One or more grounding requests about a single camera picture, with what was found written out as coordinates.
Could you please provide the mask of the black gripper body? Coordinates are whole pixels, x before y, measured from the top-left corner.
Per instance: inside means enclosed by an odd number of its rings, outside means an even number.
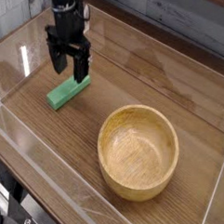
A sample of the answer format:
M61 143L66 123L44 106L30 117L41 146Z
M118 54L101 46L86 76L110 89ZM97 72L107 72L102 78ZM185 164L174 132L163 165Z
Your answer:
M66 55L88 53L90 43L84 34L84 5L52 7L54 24L46 26L46 43L59 45Z

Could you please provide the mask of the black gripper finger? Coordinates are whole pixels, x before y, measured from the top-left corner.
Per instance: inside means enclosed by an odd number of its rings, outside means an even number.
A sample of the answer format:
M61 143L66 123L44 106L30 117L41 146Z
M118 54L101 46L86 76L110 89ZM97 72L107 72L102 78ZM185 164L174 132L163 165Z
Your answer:
M61 74L67 67L66 53L59 45L53 45L51 43L48 43L47 45L53 67L56 73Z
M86 76L89 74L89 59L85 54L76 54L73 58L74 76L73 79L81 84Z

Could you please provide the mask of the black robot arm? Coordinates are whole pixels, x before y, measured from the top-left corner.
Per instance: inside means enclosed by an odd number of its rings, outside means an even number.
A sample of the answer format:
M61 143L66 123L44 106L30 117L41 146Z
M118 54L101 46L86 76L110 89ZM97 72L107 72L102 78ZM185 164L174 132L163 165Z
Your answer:
M83 0L52 0L54 24L45 27L46 43L56 73L67 67L67 57L73 59L73 79L80 84L89 74L90 43L84 35L85 22Z

